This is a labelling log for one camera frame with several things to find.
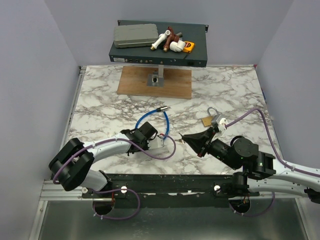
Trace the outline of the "brass padlock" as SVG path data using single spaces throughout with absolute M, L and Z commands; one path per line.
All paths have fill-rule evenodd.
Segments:
M 215 107 L 212 107 L 212 106 L 209 107 L 209 108 L 207 109 L 207 116 L 206 116 L 206 117 L 203 117 L 203 118 L 201 119 L 202 124 L 203 124 L 204 127 L 209 127 L 209 126 L 212 125 L 212 120 L 213 120 L 215 114 L 212 115 L 212 114 L 211 114 L 211 110 L 214 110 L 215 114 L 218 113 L 218 110 L 217 110 Z

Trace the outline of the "blue cable lock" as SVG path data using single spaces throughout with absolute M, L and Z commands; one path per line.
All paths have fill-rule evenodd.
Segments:
M 169 132 L 170 132 L 170 121 L 169 121 L 169 117 L 168 117 L 168 115 L 167 115 L 167 113 L 166 113 L 166 110 L 168 110 L 168 109 L 169 109 L 168 106 L 161 106 L 161 107 L 158 107 L 158 108 L 156 108 L 156 109 L 154 109 L 154 110 L 151 110 L 151 111 L 145 113 L 145 114 L 137 121 L 137 123 L 135 124 L 135 129 L 138 128 L 139 124 L 140 124 L 140 123 L 142 122 L 142 120 L 145 119 L 146 117 L 148 117 L 148 116 L 150 116 L 150 115 L 152 115 L 152 114 L 154 114 L 154 113 L 163 113 L 164 118 L 165 118 L 165 122 L 166 122 L 166 131 L 165 131 L 165 134 L 164 134 L 164 135 L 167 136 L 167 135 L 169 134 Z

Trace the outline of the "silver key bunch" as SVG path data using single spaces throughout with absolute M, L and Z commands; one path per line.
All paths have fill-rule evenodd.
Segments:
M 182 134 L 180 134 L 179 133 L 179 135 L 180 135 L 180 138 L 177 140 L 179 143 L 181 143 L 181 144 L 185 144 L 185 141 L 183 140 L 183 135 Z

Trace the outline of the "white elbow pipe fitting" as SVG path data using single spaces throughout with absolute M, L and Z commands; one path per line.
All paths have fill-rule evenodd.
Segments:
M 179 40 L 178 42 L 172 41 L 169 45 L 169 49 L 173 52 L 182 52 L 185 48 L 186 43 L 182 40 Z

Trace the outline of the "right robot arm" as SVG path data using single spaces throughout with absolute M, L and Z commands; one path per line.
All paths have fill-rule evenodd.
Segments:
M 242 197 L 259 192 L 278 192 L 307 196 L 311 202 L 320 202 L 320 180 L 294 173 L 288 167 L 277 167 L 276 158 L 259 151 L 257 144 L 243 136 L 236 136 L 228 145 L 214 139 L 215 131 L 182 135 L 198 157 L 211 155 L 235 170 L 228 183 L 221 184 L 217 194 L 230 198 Z

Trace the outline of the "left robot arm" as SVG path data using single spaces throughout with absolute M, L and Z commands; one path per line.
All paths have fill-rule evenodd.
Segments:
M 158 131 L 145 122 L 140 128 L 124 129 L 117 135 L 98 142 L 69 140 L 48 167 L 65 191 L 77 187 L 91 188 L 101 198 L 111 191 L 110 180 L 101 171 L 91 170 L 93 163 L 117 154 L 134 154 L 164 147 Z

